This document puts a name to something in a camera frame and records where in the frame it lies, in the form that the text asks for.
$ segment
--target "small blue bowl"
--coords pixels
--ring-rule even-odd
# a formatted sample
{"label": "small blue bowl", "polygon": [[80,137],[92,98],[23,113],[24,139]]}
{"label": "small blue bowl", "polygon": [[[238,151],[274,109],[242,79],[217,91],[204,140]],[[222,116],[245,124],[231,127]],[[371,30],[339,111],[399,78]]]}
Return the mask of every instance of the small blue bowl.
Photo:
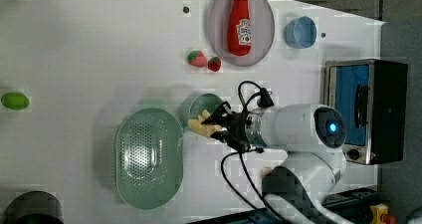
{"label": "small blue bowl", "polygon": [[292,48],[309,48],[316,38],[317,27],[309,17],[295,19],[286,27],[286,42]]}

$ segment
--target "plate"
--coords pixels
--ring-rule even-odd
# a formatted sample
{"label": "plate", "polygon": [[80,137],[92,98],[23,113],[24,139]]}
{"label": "plate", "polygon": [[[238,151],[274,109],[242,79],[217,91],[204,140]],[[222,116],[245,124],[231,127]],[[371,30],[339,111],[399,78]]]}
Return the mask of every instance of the plate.
{"label": "plate", "polygon": [[216,53],[224,61],[236,66],[252,66],[267,56],[274,40],[274,15],[267,0],[249,0],[252,27],[252,47],[248,55],[237,57],[227,47],[227,30],[233,0],[214,0],[208,33]]}

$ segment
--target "ketchup label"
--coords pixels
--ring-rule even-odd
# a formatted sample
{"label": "ketchup label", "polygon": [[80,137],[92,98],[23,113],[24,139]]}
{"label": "ketchup label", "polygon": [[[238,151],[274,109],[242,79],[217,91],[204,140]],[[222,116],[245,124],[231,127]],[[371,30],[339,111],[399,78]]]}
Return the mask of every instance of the ketchup label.
{"label": "ketchup label", "polygon": [[252,30],[249,19],[240,20],[240,24],[236,26],[238,33],[239,45],[251,46]]}

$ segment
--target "red fruit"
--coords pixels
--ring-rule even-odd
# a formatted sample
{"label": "red fruit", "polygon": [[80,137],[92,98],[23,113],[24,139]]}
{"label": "red fruit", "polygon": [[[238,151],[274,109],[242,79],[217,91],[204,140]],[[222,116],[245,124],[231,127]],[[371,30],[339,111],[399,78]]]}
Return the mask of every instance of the red fruit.
{"label": "red fruit", "polygon": [[187,57],[187,62],[197,68],[207,66],[207,59],[201,51],[193,51]]}
{"label": "red fruit", "polygon": [[218,72],[221,68],[221,60],[218,57],[213,57],[208,62],[208,68],[213,72]]}

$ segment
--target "small green object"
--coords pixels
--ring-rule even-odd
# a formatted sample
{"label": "small green object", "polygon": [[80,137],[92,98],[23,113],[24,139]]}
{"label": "small green object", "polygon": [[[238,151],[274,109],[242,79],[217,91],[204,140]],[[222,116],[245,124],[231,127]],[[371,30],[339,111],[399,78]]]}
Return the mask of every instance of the small green object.
{"label": "small green object", "polygon": [[8,93],[1,98],[1,104],[7,109],[20,111],[29,105],[29,99],[22,93]]}

